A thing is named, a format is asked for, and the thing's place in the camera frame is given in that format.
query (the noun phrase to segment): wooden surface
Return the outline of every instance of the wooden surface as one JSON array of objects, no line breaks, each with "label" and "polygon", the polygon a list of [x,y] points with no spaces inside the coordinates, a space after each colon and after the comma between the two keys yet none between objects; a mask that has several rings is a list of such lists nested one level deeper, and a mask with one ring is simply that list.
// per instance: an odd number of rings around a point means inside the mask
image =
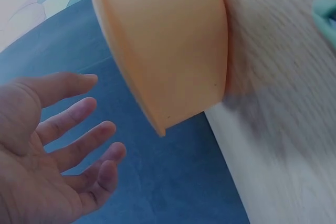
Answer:
[{"label": "wooden surface", "polygon": [[227,0],[229,92],[206,112],[251,223],[336,222],[336,54],[313,0]]},{"label": "wooden surface", "polygon": [[93,0],[133,94],[160,135],[218,103],[225,90],[223,0]]}]

